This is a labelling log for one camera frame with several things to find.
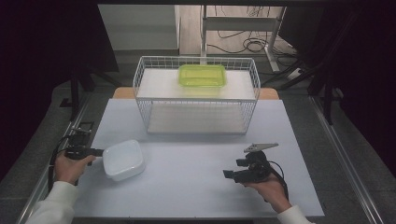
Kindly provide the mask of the white wire basket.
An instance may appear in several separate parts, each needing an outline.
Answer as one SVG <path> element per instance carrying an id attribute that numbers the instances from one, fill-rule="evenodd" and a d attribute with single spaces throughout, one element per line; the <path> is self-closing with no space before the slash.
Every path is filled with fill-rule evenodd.
<path id="1" fill-rule="evenodd" d="M 223 87 L 183 87 L 183 64 L 223 65 Z M 143 56 L 134 74 L 134 97 L 149 133 L 244 134 L 261 83 L 251 58 Z"/>

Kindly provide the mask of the white cabinet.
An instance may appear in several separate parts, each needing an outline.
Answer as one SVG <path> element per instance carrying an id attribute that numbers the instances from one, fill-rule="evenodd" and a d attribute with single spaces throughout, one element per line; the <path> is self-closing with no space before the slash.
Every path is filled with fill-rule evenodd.
<path id="1" fill-rule="evenodd" d="M 115 51 L 179 51 L 179 6 L 99 5 L 98 8 Z"/>

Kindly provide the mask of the green lidded plastic container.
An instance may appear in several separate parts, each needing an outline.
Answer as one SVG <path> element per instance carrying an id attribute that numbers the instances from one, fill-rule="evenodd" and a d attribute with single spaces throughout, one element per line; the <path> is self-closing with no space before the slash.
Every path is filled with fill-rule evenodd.
<path id="1" fill-rule="evenodd" d="M 226 82 L 223 65 L 183 64 L 178 69 L 178 84 L 183 87 L 223 87 Z"/>

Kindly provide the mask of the wooden table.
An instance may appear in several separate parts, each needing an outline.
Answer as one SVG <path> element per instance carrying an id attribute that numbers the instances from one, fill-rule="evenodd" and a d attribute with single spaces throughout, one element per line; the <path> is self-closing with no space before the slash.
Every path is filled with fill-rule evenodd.
<path id="1" fill-rule="evenodd" d="M 115 89 L 114 99 L 134 99 L 134 89 L 132 87 L 119 87 Z M 273 88 L 261 88 L 260 100 L 279 100 L 278 93 Z"/>

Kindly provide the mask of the person's right hand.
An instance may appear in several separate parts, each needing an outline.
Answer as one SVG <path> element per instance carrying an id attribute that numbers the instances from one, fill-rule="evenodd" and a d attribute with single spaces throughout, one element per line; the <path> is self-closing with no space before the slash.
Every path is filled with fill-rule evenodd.
<path id="1" fill-rule="evenodd" d="M 273 174 L 270 174 L 263 182 L 243 183 L 243 186 L 255 189 L 278 214 L 292 208 L 280 180 Z"/>

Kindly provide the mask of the person's left hand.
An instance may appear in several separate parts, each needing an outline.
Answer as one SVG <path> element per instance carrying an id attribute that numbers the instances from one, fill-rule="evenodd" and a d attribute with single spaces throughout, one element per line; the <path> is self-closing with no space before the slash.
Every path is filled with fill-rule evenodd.
<path id="1" fill-rule="evenodd" d="M 55 176 L 57 181 L 74 185 L 84 173 L 85 167 L 96 158 L 92 155 L 82 160 L 71 160 L 60 153 L 55 161 Z"/>

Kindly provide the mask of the white power strip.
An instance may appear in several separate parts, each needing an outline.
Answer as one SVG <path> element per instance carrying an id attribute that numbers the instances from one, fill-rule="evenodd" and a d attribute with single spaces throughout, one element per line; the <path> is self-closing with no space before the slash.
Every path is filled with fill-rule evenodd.
<path id="1" fill-rule="evenodd" d="M 293 80 L 293 79 L 297 78 L 298 76 L 300 76 L 303 72 L 304 72 L 304 70 L 302 68 L 296 68 L 294 71 L 292 71 L 287 76 L 287 80 Z"/>

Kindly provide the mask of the white desk frame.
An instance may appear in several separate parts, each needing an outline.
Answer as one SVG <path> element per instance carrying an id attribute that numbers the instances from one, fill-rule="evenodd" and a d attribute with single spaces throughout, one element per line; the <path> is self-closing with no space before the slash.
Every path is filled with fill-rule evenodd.
<path id="1" fill-rule="evenodd" d="M 286 8 L 279 7 L 275 17 L 232 17 L 208 16 L 207 6 L 201 6 L 201 48 L 200 55 L 206 56 L 208 31 L 236 31 L 236 32 L 267 32 L 270 37 L 263 46 L 265 55 L 273 72 L 279 72 L 278 63 L 274 53 L 276 37 L 284 17 Z"/>

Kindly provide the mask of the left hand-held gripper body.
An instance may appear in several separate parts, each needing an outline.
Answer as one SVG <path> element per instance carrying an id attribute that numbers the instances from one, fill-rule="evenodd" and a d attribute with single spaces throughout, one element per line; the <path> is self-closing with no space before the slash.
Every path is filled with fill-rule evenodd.
<path id="1" fill-rule="evenodd" d="M 80 123 L 77 128 L 72 129 L 67 148 L 64 150 L 66 158 L 82 160 L 86 157 L 86 146 L 92 135 L 92 127 L 92 123 Z"/>

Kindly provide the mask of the metal floor rail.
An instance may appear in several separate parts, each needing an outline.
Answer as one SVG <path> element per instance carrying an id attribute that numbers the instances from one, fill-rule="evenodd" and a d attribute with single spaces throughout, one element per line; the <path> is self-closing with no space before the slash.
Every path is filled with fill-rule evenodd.
<path id="1" fill-rule="evenodd" d="M 359 203 L 361 204 L 362 210 L 366 215 L 370 224 L 384 224 L 384 220 L 380 215 L 380 212 L 371 196 L 369 190 L 363 184 L 355 166 L 349 158 L 347 151 L 342 144 L 339 135 L 337 134 L 334 127 L 326 120 L 324 116 L 324 108 L 320 103 L 320 100 L 316 97 L 309 96 L 309 101 L 315 108 L 319 122 L 324 129 L 324 132 L 328 136 L 332 148 L 340 161 L 340 164 L 346 174 L 346 177 L 355 192 Z"/>
<path id="2" fill-rule="evenodd" d="M 62 138 L 57 142 L 55 146 L 56 151 L 63 149 L 67 146 L 68 135 L 72 135 L 76 132 L 76 128 L 81 123 L 81 120 L 84 116 L 84 113 L 87 110 L 88 102 L 91 98 L 90 93 L 84 93 L 83 96 L 79 100 L 79 107 L 74 116 L 74 119 L 68 123 L 67 128 L 65 129 Z M 48 162 L 46 168 L 44 169 L 42 175 L 39 177 L 31 196 L 27 200 L 27 203 L 23 207 L 20 216 L 18 217 L 15 224 L 25 224 L 27 219 L 32 215 L 33 208 L 35 204 L 41 200 L 43 200 L 49 193 L 48 188 L 48 177 L 50 175 L 49 166 L 51 161 Z"/>

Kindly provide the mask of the white plastic container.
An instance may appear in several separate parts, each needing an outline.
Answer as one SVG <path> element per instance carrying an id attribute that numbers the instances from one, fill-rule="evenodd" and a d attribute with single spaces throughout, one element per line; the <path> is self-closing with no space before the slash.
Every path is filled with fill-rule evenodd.
<path id="1" fill-rule="evenodd" d="M 108 147 L 103 153 L 106 177 L 121 181 L 141 174 L 146 168 L 143 151 L 135 140 Z"/>

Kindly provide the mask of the dark metal stand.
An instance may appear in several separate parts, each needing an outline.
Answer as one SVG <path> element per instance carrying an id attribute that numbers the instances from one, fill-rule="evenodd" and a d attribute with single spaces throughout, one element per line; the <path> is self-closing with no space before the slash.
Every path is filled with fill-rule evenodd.
<path id="1" fill-rule="evenodd" d="M 337 32 L 337 36 L 330 45 L 329 50 L 326 52 L 323 60 L 318 65 L 308 69 L 298 77 L 276 87 L 277 91 L 283 91 L 302 82 L 309 77 L 314 77 L 307 88 L 307 92 L 310 96 L 313 96 L 318 95 L 321 90 L 324 90 L 322 115 L 324 116 L 325 120 L 329 125 L 332 125 L 332 70 L 335 65 L 336 54 L 340 50 L 344 39 L 346 38 L 353 24 L 359 17 L 359 14 L 360 12 L 358 10 L 351 10 L 348 13 L 345 21 L 341 25 L 341 28 Z"/>
<path id="2" fill-rule="evenodd" d="M 92 92 L 95 89 L 94 81 L 91 74 L 98 76 L 104 81 L 112 84 L 115 87 L 120 87 L 121 83 L 115 78 L 106 74 L 104 71 L 99 70 L 91 64 L 83 64 L 75 66 L 70 73 L 70 94 L 69 98 L 63 98 L 60 107 L 70 107 L 71 116 L 70 120 L 74 121 L 78 112 L 80 111 L 80 98 L 79 98 L 79 88 L 84 91 Z"/>

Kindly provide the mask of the white table sheet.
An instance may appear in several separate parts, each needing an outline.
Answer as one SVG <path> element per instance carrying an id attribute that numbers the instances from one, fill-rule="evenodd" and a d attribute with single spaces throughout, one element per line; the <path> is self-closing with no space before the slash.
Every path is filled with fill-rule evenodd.
<path id="1" fill-rule="evenodd" d="M 272 217 L 258 193 L 224 177 L 253 143 L 270 144 L 265 154 L 284 171 L 290 201 L 309 217 L 323 214 L 304 158 L 280 100 L 260 100 L 244 135 L 149 134 L 133 100 L 111 99 L 92 142 L 107 148 L 135 139 L 145 170 L 114 181 L 96 160 L 78 183 L 77 217 L 225 219 Z"/>

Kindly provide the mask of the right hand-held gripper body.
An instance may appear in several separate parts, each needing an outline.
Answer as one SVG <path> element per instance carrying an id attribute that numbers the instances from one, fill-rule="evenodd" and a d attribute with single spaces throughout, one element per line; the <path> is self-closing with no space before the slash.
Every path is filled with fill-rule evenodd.
<path id="1" fill-rule="evenodd" d="M 252 144 L 247 147 L 244 152 L 246 156 L 244 159 L 248 160 L 249 166 L 246 170 L 237 171 L 239 173 L 239 179 L 235 180 L 235 183 L 260 183 L 263 182 L 270 174 L 277 175 L 277 172 L 270 165 L 267 160 L 264 150 L 277 147 L 278 143 L 270 144 Z"/>

